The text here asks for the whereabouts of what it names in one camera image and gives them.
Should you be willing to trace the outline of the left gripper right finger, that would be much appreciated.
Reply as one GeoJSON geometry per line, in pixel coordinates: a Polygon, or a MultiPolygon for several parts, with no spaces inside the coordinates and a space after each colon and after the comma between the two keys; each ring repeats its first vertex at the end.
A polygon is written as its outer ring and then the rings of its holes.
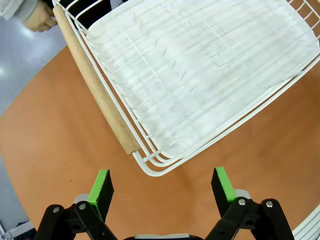
{"type": "Polygon", "coordinates": [[[220,220],[207,240],[232,240],[240,229],[250,230],[256,240],[293,240],[294,235],[280,203],[274,198],[254,202],[237,196],[224,167],[214,168],[211,187],[220,220]]]}

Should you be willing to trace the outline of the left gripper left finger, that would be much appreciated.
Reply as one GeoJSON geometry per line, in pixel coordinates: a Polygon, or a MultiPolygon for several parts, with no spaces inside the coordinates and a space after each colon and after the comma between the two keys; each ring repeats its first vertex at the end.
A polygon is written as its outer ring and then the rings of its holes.
{"type": "Polygon", "coordinates": [[[100,170],[86,200],[64,208],[49,205],[36,231],[36,240],[74,240],[86,233],[91,240],[115,240],[106,225],[114,188],[109,170],[100,170]]]}

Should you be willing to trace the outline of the person's bare hand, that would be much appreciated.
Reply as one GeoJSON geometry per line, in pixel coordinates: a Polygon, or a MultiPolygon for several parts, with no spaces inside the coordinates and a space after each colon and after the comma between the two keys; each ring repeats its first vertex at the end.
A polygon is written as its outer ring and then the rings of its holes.
{"type": "Polygon", "coordinates": [[[33,32],[45,32],[57,25],[53,10],[47,3],[38,0],[30,16],[23,22],[23,25],[33,32]]]}

